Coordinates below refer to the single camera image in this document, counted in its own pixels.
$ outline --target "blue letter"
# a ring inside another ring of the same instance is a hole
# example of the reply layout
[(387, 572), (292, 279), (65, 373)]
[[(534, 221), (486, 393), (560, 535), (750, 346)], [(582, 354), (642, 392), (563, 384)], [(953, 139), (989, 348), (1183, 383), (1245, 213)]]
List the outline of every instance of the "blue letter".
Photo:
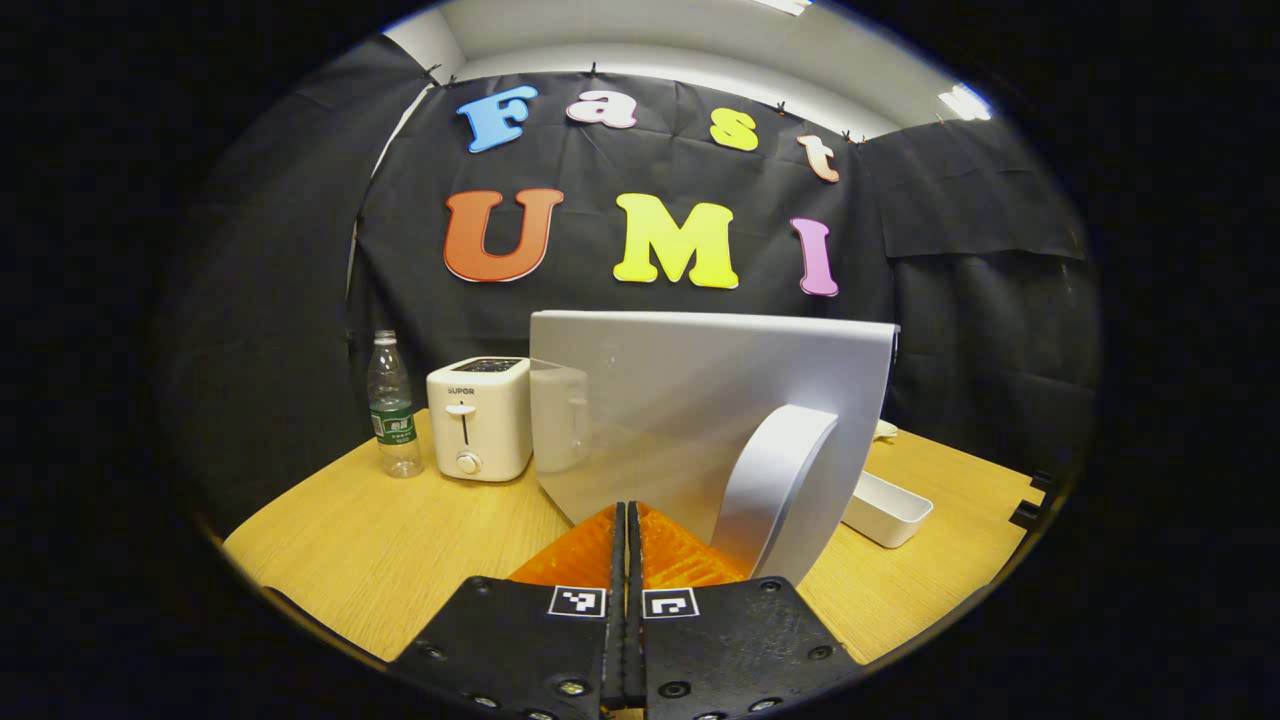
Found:
[(466, 115), (471, 120), (471, 132), (476, 138), (467, 146), (472, 152), (484, 152), (495, 145), (511, 142), (520, 137), (524, 131), (507, 124), (507, 118), (517, 123), (529, 119), (529, 105), (520, 97), (538, 97), (538, 91), (527, 85), (481, 97), (458, 108), (460, 115)]

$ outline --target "pink letter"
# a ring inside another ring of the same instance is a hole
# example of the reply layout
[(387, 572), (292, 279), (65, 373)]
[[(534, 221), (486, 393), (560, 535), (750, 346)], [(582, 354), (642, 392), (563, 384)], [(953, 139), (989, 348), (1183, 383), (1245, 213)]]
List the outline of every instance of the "pink letter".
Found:
[(573, 102), (564, 114), (580, 123), (604, 123), (611, 128), (628, 128), (636, 124), (632, 117), (636, 101), (630, 95), (608, 90), (591, 90), (577, 96), (586, 102)]
[(791, 227), (800, 233), (800, 250), (804, 252), (800, 290), (827, 297), (840, 292), (836, 281), (831, 279), (831, 263), (827, 260), (827, 233), (831, 231), (818, 220), (805, 218), (791, 218)]

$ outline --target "white toaster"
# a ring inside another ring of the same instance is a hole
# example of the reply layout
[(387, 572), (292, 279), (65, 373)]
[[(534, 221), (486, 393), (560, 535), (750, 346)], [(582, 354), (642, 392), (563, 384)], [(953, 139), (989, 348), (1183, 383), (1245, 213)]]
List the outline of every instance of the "white toaster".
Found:
[(529, 359), (471, 357), (426, 377), (435, 462), (452, 478), (500, 483), (532, 454)]

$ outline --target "monitor stand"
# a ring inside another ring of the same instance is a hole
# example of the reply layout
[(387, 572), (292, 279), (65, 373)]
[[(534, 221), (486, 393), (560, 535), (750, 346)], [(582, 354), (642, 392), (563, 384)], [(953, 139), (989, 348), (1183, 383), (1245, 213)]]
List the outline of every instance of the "monitor stand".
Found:
[[(788, 548), (776, 546), (776, 541), (837, 420), (832, 413), (783, 405), (760, 423), (737, 456), (716, 519), (712, 547), (749, 578), (790, 578), (792, 568), (806, 571), (813, 565), (814, 557), (788, 557)], [(847, 495), (832, 502), (847, 503)], [(792, 521), (804, 523), (805, 519), (794, 518)], [(823, 528), (808, 532), (820, 533)], [(824, 546), (826, 542), (817, 543), (819, 552)], [(804, 577), (804, 571), (797, 577)]]

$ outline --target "yellow letter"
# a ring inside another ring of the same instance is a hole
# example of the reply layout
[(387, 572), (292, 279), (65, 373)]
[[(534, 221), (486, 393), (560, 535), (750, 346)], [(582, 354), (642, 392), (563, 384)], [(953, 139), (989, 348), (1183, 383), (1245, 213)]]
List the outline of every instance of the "yellow letter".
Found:
[(712, 110), (712, 137), (721, 145), (739, 150), (755, 150), (760, 145), (760, 138), (755, 137), (755, 133), (751, 132), (753, 128), (755, 128), (755, 120), (746, 113), (728, 108)]
[(699, 202), (690, 210), (685, 227), (676, 227), (662, 200), (653, 195), (626, 192), (618, 196), (618, 206), (627, 211), (627, 241), (613, 277), (639, 283), (657, 279), (658, 268), (649, 261), (652, 245), (671, 282), (680, 282), (696, 250), (690, 282), (701, 287), (737, 287), (728, 260), (728, 223), (733, 219), (728, 208)]

